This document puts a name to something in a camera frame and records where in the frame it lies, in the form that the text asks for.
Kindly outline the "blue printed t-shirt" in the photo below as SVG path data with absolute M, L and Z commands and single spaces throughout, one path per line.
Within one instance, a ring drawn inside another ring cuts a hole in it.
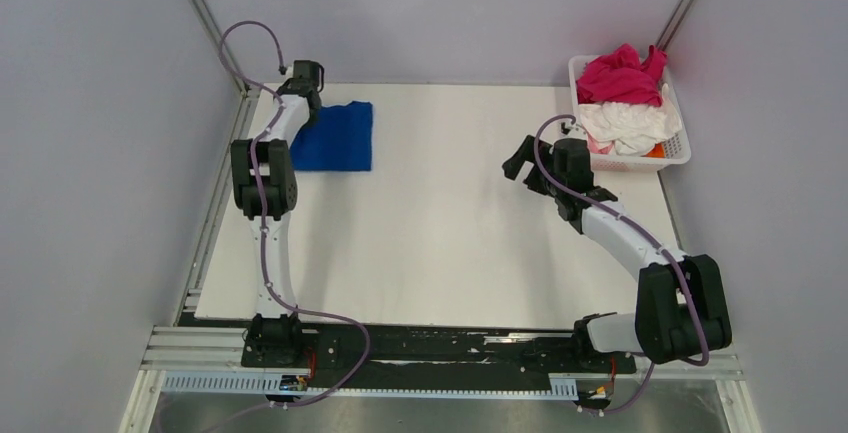
M 367 172 L 373 168 L 374 107 L 370 102 L 323 107 L 291 146 L 294 169 L 303 172 Z

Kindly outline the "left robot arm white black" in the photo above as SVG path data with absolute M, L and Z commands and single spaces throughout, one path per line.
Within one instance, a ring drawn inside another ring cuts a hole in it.
M 298 200 L 291 146 L 322 107 L 324 67 L 297 60 L 272 92 L 277 110 L 256 135 L 230 145 L 232 197 L 248 221 L 257 265 L 256 313 L 246 331 L 241 364 L 286 368 L 306 353 L 289 259 L 289 228 Z

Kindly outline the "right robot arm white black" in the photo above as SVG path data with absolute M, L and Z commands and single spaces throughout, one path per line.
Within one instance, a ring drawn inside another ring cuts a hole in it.
M 633 353 L 655 364 L 703 365 L 712 351 L 728 347 L 732 327 L 717 262 L 663 245 L 635 222 L 618 198 L 597 185 L 586 141 L 553 144 L 527 136 L 504 161 L 506 178 L 532 168 L 527 189 L 554 200 L 559 217 L 600 245 L 637 283 L 632 313 L 599 313 L 574 324 L 571 356 L 596 370 L 611 353 Z

